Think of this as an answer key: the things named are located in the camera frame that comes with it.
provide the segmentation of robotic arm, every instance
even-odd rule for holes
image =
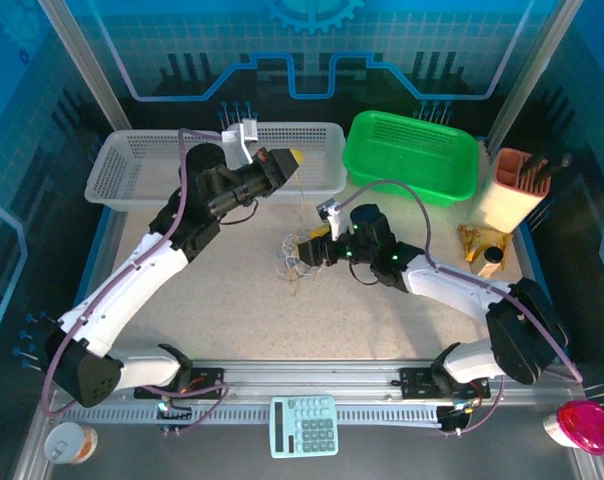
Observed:
[[[124,388],[154,385],[179,392],[189,385],[191,361],[170,345],[123,353],[112,349],[113,342],[155,291],[213,240],[220,232],[220,220],[230,210],[271,195],[302,161],[302,153],[296,150],[261,149],[249,164],[230,170],[220,147],[193,147],[186,156],[187,179],[182,182],[186,206],[177,228],[174,219],[181,189],[151,222],[133,254],[89,298],[57,322],[37,324],[42,369],[50,370],[57,355],[53,380],[84,407],[97,405]],[[376,205],[361,205],[351,212],[353,233],[334,200],[320,205],[318,211],[329,226],[298,245],[302,261],[312,266],[330,266],[339,260],[369,264],[383,285],[428,296],[487,326],[489,339],[453,344],[433,362],[429,376],[441,394],[450,395],[475,379],[501,374],[532,384],[555,358],[548,339],[496,292],[509,292],[519,299],[559,345],[567,345],[560,319],[535,282],[486,283],[436,262],[423,249],[396,241]],[[112,287],[116,278],[119,281]]]
[[[442,392],[502,374],[530,385],[556,357],[536,328],[496,290],[518,299],[560,346],[567,346],[560,318],[532,280],[523,278],[509,285],[440,263],[423,249],[396,241],[377,205],[360,205],[351,211],[352,233],[335,200],[320,205],[318,213],[328,228],[316,230],[310,240],[298,245],[303,262],[311,266],[331,266],[339,260],[368,264],[381,284],[433,298],[488,328],[489,339],[453,344],[432,364],[433,381]]]
[[[174,223],[180,189],[149,225],[133,254],[89,298],[57,322],[38,323],[36,342],[43,370],[78,319],[75,333],[60,359],[53,379],[85,407],[92,407],[113,391],[143,385],[179,391],[189,379],[191,362],[177,349],[160,345],[152,350],[119,354],[111,347],[120,331],[144,303],[177,274],[220,232],[220,220],[237,206],[267,197],[293,175],[304,156],[298,150],[259,150],[248,165],[226,166],[222,148],[193,147],[186,156],[186,207],[177,228],[157,248]],[[148,256],[145,253],[154,248]],[[109,285],[122,276],[115,287]],[[98,299],[91,312],[87,306]]]

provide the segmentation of beige tabletop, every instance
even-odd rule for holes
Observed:
[[[336,199],[355,190],[349,185]],[[398,240],[424,246],[424,220],[414,201],[369,191],[354,203],[376,203]],[[460,268],[468,266],[457,227],[468,208],[468,202],[428,207],[432,254]],[[156,213],[129,213],[117,265]],[[227,220],[246,214],[236,209]],[[282,280],[276,263],[283,239],[319,225],[313,205],[267,204],[251,221],[222,227],[203,253],[141,308],[115,346],[170,343],[194,359],[431,359],[453,342],[487,336],[485,328],[435,300],[360,285],[346,263],[298,284]],[[355,268],[363,280],[374,278],[366,266]],[[514,282],[521,276],[510,246],[505,271],[493,278]]]

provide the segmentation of basket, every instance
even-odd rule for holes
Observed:
[[[355,117],[344,150],[344,164],[356,185],[399,180],[425,203],[442,207],[475,193],[478,158],[478,144],[468,133],[376,111]],[[375,189],[411,197],[395,185]]]
[[[217,135],[217,132],[204,132]],[[296,176],[264,201],[321,203],[344,189],[346,170],[340,161],[344,132],[332,123],[258,123],[258,146],[298,148],[306,156]],[[184,136],[187,151],[204,140]],[[238,144],[224,145],[229,168],[243,163]],[[92,203],[114,210],[159,209],[179,187],[177,130],[120,130],[100,149],[84,191]]]

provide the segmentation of light blue calculator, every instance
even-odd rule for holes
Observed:
[[[273,458],[335,455],[338,417],[333,397],[273,397],[269,437]]]

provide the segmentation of small bottle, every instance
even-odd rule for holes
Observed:
[[[489,278],[493,275],[493,272],[500,268],[503,258],[504,252],[501,248],[489,247],[471,263],[471,272],[480,277]]]

